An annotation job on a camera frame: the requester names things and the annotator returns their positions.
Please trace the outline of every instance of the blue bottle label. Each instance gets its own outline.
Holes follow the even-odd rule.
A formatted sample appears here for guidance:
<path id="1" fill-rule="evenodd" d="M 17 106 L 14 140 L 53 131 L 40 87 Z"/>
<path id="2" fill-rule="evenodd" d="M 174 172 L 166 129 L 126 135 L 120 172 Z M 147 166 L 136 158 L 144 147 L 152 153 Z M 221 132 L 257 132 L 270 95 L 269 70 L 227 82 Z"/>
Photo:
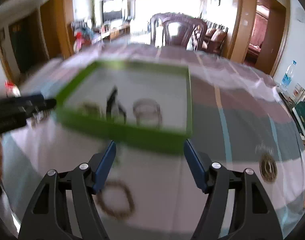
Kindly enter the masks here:
<path id="1" fill-rule="evenodd" d="M 287 74 L 285 74 L 284 77 L 283 77 L 283 80 L 282 80 L 282 84 L 285 87 L 288 87 L 290 82 L 291 82 L 291 77 L 289 77 L 289 76 L 287 76 Z"/>

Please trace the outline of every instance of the metal screw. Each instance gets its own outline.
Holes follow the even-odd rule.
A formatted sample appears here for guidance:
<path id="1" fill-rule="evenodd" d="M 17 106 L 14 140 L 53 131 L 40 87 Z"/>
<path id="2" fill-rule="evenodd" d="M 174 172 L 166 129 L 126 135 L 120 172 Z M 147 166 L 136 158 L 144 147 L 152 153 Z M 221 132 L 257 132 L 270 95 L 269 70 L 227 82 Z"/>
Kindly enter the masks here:
<path id="1" fill-rule="evenodd" d="M 55 171 L 55 170 L 49 170 L 49 171 L 47 172 L 47 174 L 48 174 L 48 176 L 53 176 L 53 175 L 56 174 L 56 171 Z"/>
<path id="2" fill-rule="evenodd" d="M 254 171 L 253 171 L 252 169 L 250 169 L 250 168 L 247 168 L 247 169 L 246 169 L 246 173 L 247 173 L 248 175 L 253 175 L 253 174 L 254 174 Z"/>
<path id="3" fill-rule="evenodd" d="M 219 169 L 221 167 L 221 164 L 220 163 L 212 163 L 211 166 L 214 168 L 214 169 Z"/>
<path id="4" fill-rule="evenodd" d="M 79 169 L 81 169 L 81 170 L 86 170 L 86 169 L 88 169 L 88 164 L 87 163 L 82 163 L 82 164 L 80 164 L 79 165 Z"/>

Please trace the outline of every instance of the television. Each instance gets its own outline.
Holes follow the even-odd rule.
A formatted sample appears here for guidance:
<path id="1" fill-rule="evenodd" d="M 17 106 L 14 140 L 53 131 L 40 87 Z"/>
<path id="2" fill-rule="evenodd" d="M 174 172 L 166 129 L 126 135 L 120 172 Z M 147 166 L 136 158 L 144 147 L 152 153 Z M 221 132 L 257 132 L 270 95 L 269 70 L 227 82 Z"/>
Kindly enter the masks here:
<path id="1" fill-rule="evenodd" d="M 111 0 L 102 3 L 103 22 L 122 19 L 122 0 Z"/>

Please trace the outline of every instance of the bracelet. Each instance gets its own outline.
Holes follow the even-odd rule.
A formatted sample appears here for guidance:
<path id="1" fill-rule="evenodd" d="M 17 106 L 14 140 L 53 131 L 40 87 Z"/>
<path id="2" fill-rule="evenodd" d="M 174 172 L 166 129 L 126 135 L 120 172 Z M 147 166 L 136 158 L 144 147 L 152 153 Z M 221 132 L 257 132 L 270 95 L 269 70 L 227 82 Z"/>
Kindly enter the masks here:
<path id="1" fill-rule="evenodd" d="M 103 194 L 104 190 L 106 190 L 108 187 L 114 187 L 114 188 L 119 188 L 120 187 L 121 189 L 124 190 L 124 192 L 126 193 L 126 198 L 128 200 L 128 204 L 129 204 L 129 209 L 128 210 L 114 211 L 112 208 L 109 208 L 106 205 L 106 203 L 103 200 L 102 194 Z M 130 189 L 128 188 L 128 186 L 124 182 L 122 182 L 120 180 L 106 181 L 104 188 L 101 191 L 99 191 L 96 196 L 97 196 L 97 203 L 99 204 L 101 210 L 105 214 L 107 214 L 111 217 L 114 217 L 117 220 L 126 219 L 126 218 L 130 217 L 135 211 L 134 200 L 132 198 Z"/>
<path id="2" fill-rule="evenodd" d="M 137 100 L 133 104 L 133 113 L 136 117 L 137 125 L 140 125 L 141 119 L 151 120 L 156 117 L 158 118 L 156 127 L 160 127 L 163 122 L 160 105 L 155 100 L 149 98 Z"/>

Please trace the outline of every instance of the door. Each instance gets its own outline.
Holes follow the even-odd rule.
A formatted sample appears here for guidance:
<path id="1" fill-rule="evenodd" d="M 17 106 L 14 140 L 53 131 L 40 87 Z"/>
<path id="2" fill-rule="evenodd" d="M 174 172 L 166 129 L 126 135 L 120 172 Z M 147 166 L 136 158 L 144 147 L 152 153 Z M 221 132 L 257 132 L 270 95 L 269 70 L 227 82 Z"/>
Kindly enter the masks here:
<path id="1" fill-rule="evenodd" d="M 37 63 L 43 63 L 48 60 L 45 44 L 42 40 L 42 27 L 39 20 L 39 11 L 36 9 L 28 16 L 29 37 L 32 49 Z"/>
<path id="2" fill-rule="evenodd" d="M 285 20 L 286 8 L 284 6 L 278 9 L 270 9 L 266 35 L 255 65 L 255 68 L 268 75 L 273 69 L 279 51 L 283 38 Z"/>
<path id="3" fill-rule="evenodd" d="M 49 58 L 57 57 L 61 54 L 61 50 L 57 34 L 54 0 L 49 0 L 40 6 L 40 15 Z"/>
<path id="4" fill-rule="evenodd" d="M 11 24 L 9 35 L 20 73 L 26 73 L 36 63 L 30 40 L 28 18 Z"/>

